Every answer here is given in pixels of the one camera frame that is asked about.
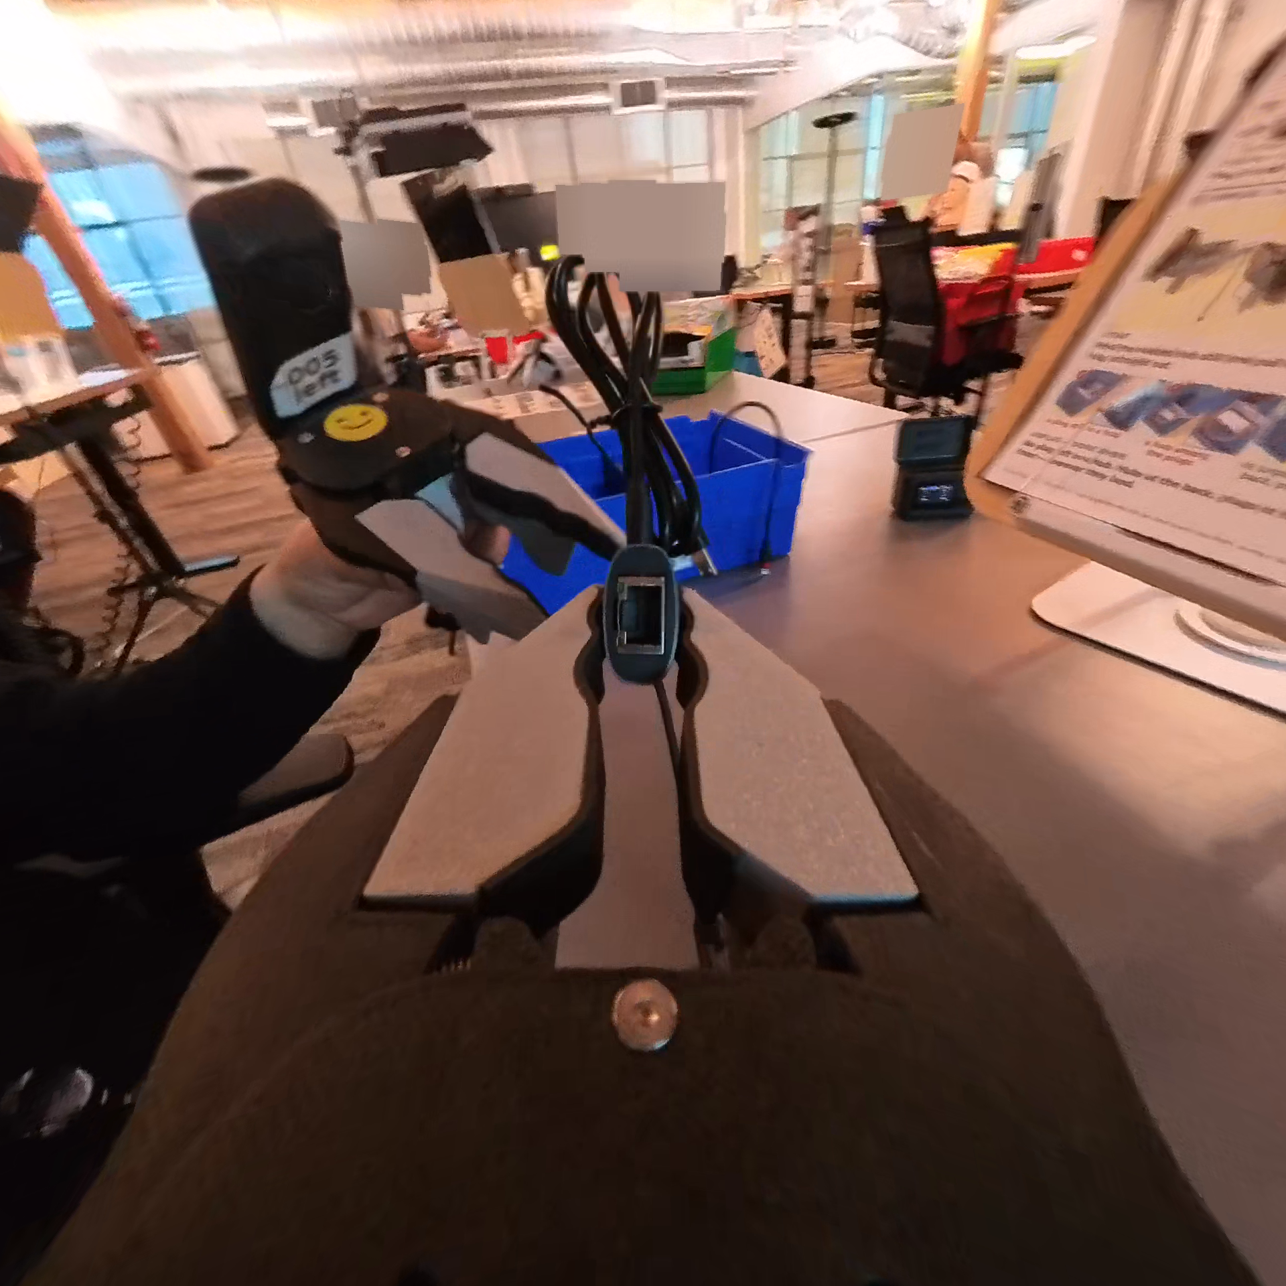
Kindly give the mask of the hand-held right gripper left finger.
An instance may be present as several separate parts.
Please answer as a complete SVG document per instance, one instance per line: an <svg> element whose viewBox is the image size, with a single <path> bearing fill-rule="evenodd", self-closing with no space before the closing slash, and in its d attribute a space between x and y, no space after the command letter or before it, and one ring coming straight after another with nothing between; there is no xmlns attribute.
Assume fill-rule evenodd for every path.
<svg viewBox="0 0 1286 1286"><path fill-rule="evenodd" d="M363 887L374 908L547 934L603 870L602 591L585 589L466 684Z"/></svg>

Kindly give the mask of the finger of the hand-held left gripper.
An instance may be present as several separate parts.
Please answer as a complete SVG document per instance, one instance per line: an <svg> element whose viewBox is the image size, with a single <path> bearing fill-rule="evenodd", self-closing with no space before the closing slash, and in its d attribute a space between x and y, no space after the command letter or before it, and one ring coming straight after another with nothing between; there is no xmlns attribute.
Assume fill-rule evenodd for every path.
<svg viewBox="0 0 1286 1286"><path fill-rule="evenodd" d="M566 574L577 547L613 559L624 531L543 448L485 431L457 455L457 489L481 521L506 527L543 572Z"/></svg>
<svg viewBox="0 0 1286 1286"><path fill-rule="evenodd" d="M427 501L380 501L359 512L359 523L410 564L423 600L480 643L493 636L521 639L549 619L525 587L465 544L463 527Z"/></svg>

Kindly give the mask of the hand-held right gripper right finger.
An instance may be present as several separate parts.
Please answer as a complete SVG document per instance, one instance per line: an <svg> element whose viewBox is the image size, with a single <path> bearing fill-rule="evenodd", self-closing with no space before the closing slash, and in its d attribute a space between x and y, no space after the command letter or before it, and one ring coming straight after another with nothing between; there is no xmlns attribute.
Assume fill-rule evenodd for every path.
<svg viewBox="0 0 1286 1286"><path fill-rule="evenodd" d="M701 921L915 904L917 880L821 690L703 596L679 653L680 853Z"/></svg>

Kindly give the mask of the black usb hub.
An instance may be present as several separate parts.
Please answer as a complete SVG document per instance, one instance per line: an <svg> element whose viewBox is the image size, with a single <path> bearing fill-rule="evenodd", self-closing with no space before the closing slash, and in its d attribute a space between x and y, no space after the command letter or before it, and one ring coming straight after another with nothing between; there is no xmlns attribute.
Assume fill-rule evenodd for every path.
<svg viewBox="0 0 1286 1286"><path fill-rule="evenodd" d="M611 561L602 598L607 660L620 681L658 683L677 660L682 591L656 544L626 544Z"/></svg>

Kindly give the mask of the blue plastic bin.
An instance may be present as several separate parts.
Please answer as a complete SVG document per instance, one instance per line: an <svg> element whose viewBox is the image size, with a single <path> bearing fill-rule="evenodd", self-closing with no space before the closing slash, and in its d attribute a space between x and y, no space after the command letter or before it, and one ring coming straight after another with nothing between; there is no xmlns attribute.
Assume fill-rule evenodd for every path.
<svg viewBox="0 0 1286 1286"><path fill-rule="evenodd" d="M776 420L752 409L752 418L726 412L667 416L688 463L703 504L709 553L718 572L787 555L812 450L789 440ZM598 444L587 435L557 439L545 452L603 508L624 525L626 487L622 448L615 429L596 431ZM577 544L564 572L538 566L521 540L512 540L502 570L527 587L549 611L560 609L587 587L602 585L609 559Z"/></svg>

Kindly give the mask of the person's left forearm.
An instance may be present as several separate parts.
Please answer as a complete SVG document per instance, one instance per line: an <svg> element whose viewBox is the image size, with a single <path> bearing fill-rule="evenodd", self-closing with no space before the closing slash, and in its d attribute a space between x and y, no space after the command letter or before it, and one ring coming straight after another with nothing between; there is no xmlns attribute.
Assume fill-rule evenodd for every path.
<svg viewBox="0 0 1286 1286"><path fill-rule="evenodd" d="M3 662L3 868L140 855L215 823L331 709L380 628L309 656L269 632L251 587L115 677Z"/></svg>

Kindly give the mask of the person's left hand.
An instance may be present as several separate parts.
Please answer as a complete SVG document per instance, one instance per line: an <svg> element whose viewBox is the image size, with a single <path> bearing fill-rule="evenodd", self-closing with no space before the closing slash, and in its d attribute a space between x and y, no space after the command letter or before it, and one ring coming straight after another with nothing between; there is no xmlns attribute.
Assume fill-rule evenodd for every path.
<svg viewBox="0 0 1286 1286"><path fill-rule="evenodd" d="M421 606L420 592L393 572L344 561L299 521L279 551L251 577L251 608L286 649L335 660L356 641Z"/></svg>

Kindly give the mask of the white cabinet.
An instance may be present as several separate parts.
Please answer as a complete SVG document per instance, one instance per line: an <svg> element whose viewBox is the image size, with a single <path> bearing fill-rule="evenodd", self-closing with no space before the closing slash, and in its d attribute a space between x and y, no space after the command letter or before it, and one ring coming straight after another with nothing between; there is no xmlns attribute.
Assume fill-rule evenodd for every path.
<svg viewBox="0 0 1286 1286"><path fill-rule="evenodd" d="M159 369L166 388L179 397L198 429L204 446L217 450L230 446L243 427L219 388L211 365L198 352L162 358ZM153 410L140 412L117 429L134 457L153 461L170 457L170 446L155 424Z"/></svg>

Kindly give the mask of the green cardboard box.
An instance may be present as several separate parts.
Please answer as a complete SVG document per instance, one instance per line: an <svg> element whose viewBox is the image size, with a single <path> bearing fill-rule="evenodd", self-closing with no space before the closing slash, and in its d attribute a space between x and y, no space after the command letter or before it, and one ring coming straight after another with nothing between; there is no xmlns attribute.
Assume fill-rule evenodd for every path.
<svg viewBox="0 0 1286 1286"><path fill-rule="evenodd" d="M652 393L658 397L686 397L712 390L733 371L737 328L697 332L665 332L665 350Z"/></svg>

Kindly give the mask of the small black desk device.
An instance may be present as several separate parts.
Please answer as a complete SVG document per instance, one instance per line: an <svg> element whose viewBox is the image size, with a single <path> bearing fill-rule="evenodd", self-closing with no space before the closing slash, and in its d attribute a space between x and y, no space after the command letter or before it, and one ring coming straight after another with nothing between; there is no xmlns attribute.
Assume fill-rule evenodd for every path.
<svg viewBox="0 0 1286 1286"><path fill-rule="evenodd" d="M893 516L900 521L962 519L973 514L966 465L975 414L908 416L896 433Z"/></svg>

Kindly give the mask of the black office chair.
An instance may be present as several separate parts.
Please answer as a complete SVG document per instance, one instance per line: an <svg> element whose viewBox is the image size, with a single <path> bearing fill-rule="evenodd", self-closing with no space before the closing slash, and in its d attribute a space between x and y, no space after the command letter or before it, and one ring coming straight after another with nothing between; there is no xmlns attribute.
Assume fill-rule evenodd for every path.
<svg viewBox="0 0 1286 1286"><path fill-rule="evenodd" d="M1013 275L943 283L926 221L883 221L874 234L879 324L870 380L883 403L962 407L981 418L992 378L1022 365L1020 290Z"/></svg>

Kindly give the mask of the instruction sheet in stand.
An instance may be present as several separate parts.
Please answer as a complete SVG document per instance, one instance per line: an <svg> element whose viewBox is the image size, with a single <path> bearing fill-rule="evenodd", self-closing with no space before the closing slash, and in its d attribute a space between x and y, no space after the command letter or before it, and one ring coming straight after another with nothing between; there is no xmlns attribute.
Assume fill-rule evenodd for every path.
<svg viewBox="0 0 1286 1286"><path fill-rule="evenodd" d="M968 465L1037 619L1285 715L1285 41L1118 217Z"/></svg>

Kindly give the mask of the red plastic crate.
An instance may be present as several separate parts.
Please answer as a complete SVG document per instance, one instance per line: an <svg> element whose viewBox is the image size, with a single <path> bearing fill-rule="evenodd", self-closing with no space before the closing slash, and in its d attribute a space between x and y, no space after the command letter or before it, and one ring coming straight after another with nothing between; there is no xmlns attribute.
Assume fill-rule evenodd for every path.
<svg viewBox="0 0 1286 1286"><path fill-rule="evenodd" d="M932 236L932 256L945 318L945 347L1017 330L1024 300L1067 290L1090 264L1093 236L1045 238L1020 258L1015 234L992 240Z"/></svg>

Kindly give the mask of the wooden post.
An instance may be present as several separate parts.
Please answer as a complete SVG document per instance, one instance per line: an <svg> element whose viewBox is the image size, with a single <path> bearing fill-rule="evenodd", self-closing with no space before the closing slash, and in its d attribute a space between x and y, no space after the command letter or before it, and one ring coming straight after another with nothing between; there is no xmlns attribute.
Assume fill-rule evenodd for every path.
<svg viewBox="0 0 1286 1286"><path fill-rule="evenodd" d="M3 104L3 172L8 178L29 179L38 187L33 228L46 238L78 292L89 305L98 337L110 356L136 375L153 403L153 418L170 454L187 472L204 472L215 465L198 424L185 401L172 392L160 367L142 345L134 326L125 318L98 262L89 253L82 232L63 200L53 193L48 170L27 125Z"/></svg>

